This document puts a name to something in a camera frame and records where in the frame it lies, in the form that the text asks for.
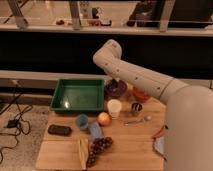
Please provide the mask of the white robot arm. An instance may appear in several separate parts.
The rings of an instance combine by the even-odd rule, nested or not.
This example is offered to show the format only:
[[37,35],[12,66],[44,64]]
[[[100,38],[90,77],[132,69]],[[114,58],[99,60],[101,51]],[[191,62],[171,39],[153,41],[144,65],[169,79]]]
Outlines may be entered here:
[[110,39],[93,61],[166,105],[164,171],[213,171],[213,91],[125,62],[121,54]]

